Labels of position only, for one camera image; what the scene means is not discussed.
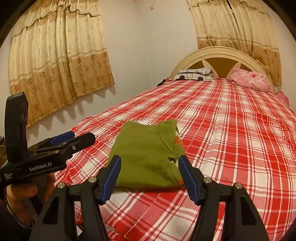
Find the person's left hand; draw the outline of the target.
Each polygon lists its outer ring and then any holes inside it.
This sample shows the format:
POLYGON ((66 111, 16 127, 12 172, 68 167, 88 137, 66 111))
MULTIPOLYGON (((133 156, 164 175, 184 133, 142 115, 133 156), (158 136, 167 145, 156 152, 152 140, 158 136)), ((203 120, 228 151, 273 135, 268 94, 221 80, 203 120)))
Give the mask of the person's left hand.
POLYGON ((25 200, 37 195, 38 188, 34 183, 10 185, 6 187, 5 201, 9 213, 24 227, 33 225, 33 218, 25 207, 25 200))

